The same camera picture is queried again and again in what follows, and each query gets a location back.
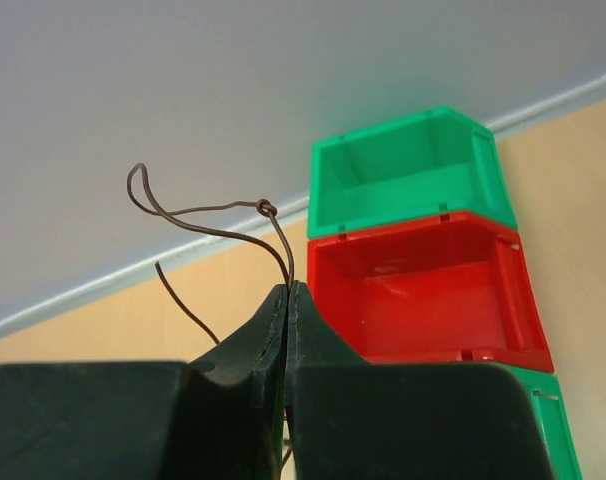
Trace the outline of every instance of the green bin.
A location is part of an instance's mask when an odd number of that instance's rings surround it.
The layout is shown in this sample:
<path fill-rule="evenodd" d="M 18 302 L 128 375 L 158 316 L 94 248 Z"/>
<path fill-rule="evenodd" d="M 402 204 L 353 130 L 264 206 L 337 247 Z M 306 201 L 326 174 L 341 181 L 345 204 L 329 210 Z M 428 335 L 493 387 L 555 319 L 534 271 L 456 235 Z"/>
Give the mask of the green bin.
<path fill-rule="evenodd" d="M 572 443 L 561 387 L 556 377 L 524 368 L 507 365 L 501 367 L 512 372 L 527 391 L 556 477 L 559 480 L 583 478 Z"/>
<path fill-rule="evenodd" d="M 309 238 L 460 210 L 516 229 L 492 133 L 450 108 L 312 148 Z"/>

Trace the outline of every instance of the red plastic bin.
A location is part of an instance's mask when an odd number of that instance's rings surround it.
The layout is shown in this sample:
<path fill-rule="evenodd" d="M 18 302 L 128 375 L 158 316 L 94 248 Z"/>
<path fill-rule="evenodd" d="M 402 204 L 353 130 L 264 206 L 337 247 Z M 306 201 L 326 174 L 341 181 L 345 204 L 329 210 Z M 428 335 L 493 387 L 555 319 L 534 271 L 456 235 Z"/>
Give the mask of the red plastic bin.
<path fill-rule="evenodd" d="M 372 363 L 554 371 L 520 238 L 476 215 L 310 241 L 308 283 L 324 320 Z"/>

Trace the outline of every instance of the wire knot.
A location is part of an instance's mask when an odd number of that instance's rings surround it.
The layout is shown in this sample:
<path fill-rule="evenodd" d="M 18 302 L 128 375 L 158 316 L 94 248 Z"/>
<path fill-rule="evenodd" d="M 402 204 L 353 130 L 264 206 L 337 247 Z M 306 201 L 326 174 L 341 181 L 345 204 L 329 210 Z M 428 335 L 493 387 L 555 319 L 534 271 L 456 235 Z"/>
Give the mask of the wire knot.
<path fill-rule="evenodd" d="M 266 200 L 265 198 L 262 198 L 258 202 L 256 202 L 256 211 L 259 212 L 264 217 L 268 217 L 268 218 L 270 217 L 270 215 L 272 215 L 273 217 L 276 217 L 276 214 L 278 213 L 278 210 L 276 209 L 276 207 L 274 205 L 272 205 L 270 203 L 270 201 Z"/>

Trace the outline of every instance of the storage container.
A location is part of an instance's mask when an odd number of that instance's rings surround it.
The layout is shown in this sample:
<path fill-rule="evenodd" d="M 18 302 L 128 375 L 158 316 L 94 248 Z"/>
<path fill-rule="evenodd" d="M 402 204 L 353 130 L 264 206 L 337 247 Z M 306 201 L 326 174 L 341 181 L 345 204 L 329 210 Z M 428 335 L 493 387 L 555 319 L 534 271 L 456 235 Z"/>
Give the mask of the storage container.
<path fill-rule="evenodd" d="M 503 367 L 519 379 L 530 397 L 556 478 L 580 480 L 581 470 L 558 380 L 546 373 L 505 365 Z"/>
<path fill-rule="evenodd" d="M 372 363 L 497 361 L 552 372 L 518 234 L 458 212 L 308 244 L 323 319 Z"/>
<path fill-rule="evenodd" d="M 516 228 L 492 133 L 449 108 L 313 146 L 309 238 L 458 210 Z"/>

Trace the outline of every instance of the white trim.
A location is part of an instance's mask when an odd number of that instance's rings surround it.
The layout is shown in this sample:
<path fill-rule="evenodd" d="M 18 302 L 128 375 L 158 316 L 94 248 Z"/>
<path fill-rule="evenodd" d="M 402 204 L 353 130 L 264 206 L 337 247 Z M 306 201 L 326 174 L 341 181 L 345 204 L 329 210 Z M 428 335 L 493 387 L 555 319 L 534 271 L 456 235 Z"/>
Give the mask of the white trim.
<path fill-rule="evenodd" d="M 500 140 L 605 98 L 606 75 L 603 75 L 597 80 L 496 118 L 488 122 L 487 127 Z M 304 196 L 279 206 L 279 222 L 285 226 L 305 219 L 308 201 L 309 198 Z M 271 225 L 264 217 L 254 217 L 233 226 L 231 230 L 258 236 L 269 232 Z M 162 261 L 168 270 L 172 270 L 227 250 L 237 243 L 218 237 L 201 238 L 97 278 L 0 320 L 0 338 L 148 280 L 155 274 L 152 265 L 156 261 Z"/>

